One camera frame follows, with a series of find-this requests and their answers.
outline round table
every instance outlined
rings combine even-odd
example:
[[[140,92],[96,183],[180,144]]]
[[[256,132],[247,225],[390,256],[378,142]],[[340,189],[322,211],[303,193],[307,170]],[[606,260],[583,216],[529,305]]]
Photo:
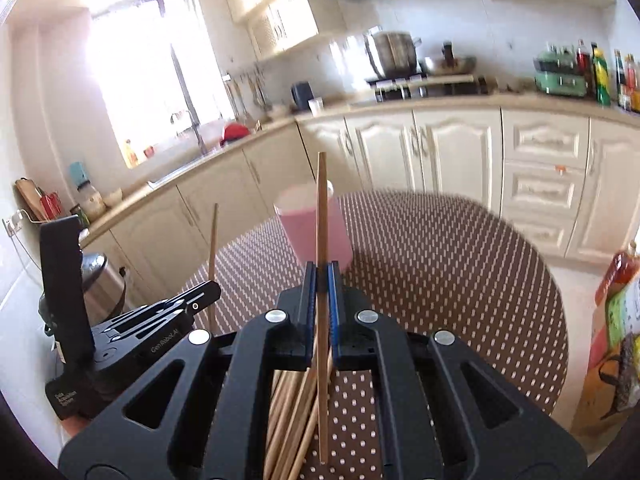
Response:
[[[339,200],[354,253],[344,284],[405,330],[455,333],[551,413],[566,375],[567,332],[560,293],[535,248],[464,198],[361,192]],[[207,265],[185,288],[206,280]],[[277,218],[221,249],[220,333],[273,308],[279,292],[302,277]],[[330,463],[320,465],[316,435],[300,478],[379,478],[370,373],[334,371],[330,392]]]

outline gas stove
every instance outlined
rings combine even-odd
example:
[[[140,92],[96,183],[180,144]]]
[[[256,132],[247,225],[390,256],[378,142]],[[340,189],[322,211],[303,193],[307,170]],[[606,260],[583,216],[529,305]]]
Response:
[[[443,97],[455,95],[488,94],[484,76],[447,75],[426,76],[415,74],[398,79],[372,79],[369,86],[375,90],[376,101]]]

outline green appliance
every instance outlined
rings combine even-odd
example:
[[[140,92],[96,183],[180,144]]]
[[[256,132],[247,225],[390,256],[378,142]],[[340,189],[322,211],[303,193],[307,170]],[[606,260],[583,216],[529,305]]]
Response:
[[[549,46],[533,60],[536,87],[549,95],[585,97],[587,82],[576,61],[575,52],[564,47],[560,52]]]

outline blue lid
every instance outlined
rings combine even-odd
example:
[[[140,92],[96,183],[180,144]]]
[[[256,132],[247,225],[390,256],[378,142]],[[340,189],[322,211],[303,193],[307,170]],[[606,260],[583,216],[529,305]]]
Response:
[[[87,180],[89,180],[82,162],[72,162],[69,165],[69,175],[71,176],[71,180],[76,187],[79,187],[81,184],[84,184]]]

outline pink container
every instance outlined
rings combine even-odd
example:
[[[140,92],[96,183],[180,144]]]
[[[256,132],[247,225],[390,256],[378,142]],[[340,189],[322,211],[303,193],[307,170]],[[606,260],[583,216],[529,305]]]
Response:
[[[340,205],[334,198],[334,186],[327,183],[329,221],[329,261],[340,263],[344,272],[353,260],[351,240],[347,234]],[[305,266],[316,260],[316,183],[311,181],[290,187],[279,195],[274,204],[276,214],[287,234],[298,263]]]

